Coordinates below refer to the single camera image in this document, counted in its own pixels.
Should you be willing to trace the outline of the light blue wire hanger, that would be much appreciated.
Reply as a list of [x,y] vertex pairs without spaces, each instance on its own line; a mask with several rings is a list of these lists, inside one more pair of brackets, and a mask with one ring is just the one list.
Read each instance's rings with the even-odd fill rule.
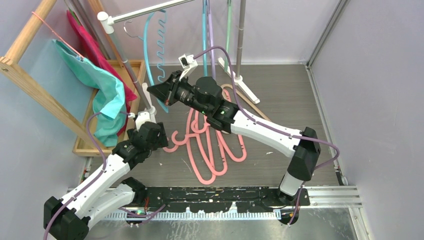
[[[207,49],[207,19],[206,19],[206,1],[202,1],[202,50]],[[207,56],[205,54],[202,55],[203,62],[203,76],[206,77],[208,75],[208,64],[207,64]]]

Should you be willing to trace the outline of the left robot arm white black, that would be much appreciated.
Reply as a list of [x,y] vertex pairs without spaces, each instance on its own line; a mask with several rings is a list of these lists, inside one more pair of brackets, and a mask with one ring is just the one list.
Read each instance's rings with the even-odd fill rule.
[[157,149],[168,146],[162,122],[146,121],[128,130],[128,140],[118,143],[101,167],[61,198],[50,197],[43,209],[43,239],[83,240],[108,214],[147,199],[144,184],[133,177],[124,179],[113,191],[107,189],[141,164]]

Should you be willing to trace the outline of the green wire hanger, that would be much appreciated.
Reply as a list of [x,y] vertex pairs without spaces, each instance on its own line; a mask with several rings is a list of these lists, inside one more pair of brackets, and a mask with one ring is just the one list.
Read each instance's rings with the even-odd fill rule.
[[226,42],[225,50],[229,52],[230,50],[230,34],[231,34],[231,22],[232,22],[232,1],[227,1],[227,24],[226,24]]

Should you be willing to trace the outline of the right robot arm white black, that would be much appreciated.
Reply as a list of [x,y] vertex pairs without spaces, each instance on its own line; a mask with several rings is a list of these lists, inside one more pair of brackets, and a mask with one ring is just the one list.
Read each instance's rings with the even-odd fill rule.
[[178,70],[164,82],[149,86],[147,91],[166,106],[181,102],[202,113],[217,131],[249,137],[290,158],[277,192],[281,204],[291,205],[301,185],[311,180],[321,154],[314,129],[285,128],[249,113],[226,100],[223,89],[210,76],[201,77],[191,85]]

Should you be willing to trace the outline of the beige plastic hanger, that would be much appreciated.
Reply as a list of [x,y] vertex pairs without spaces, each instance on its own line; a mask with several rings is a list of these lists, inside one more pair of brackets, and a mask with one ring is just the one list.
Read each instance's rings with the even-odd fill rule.
[[[222,88],[222,91],[223,91],[223,94],[222,95],[225,96],[225,99],[226,100],[228,100],[228,101],[231,102],[232,101],[231,95],[230,95],[230,92],[227,90],[227,88],[233,90],[233,86],[226,83],[226,84],[222,84],[220,87]],[[250,101],[239,90],[236,89],[235,92],[236,92],[236,95],[238,97],[240,97],[247,105],[249,105],[257,114],[259,114],[260,117],[262,117],[263,119],[265,119],[267,121],[270,121],[271,120],[252,101]]]

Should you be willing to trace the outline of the purple wire hanger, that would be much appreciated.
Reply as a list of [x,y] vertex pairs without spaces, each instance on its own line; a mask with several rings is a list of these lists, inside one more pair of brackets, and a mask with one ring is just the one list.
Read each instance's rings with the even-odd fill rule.
[[[214,46],[214,36],[213,36],[213,21],[211,15],[211,4],[209,0],[205,1],[206,6],[206,24],[207,24],[207,36],[208,36],[208,46]],[[215,53],[213,50],[209,52],[210,54],[210,65],[211,65],[211,76],[216,79],[216,63],[215,63]]]

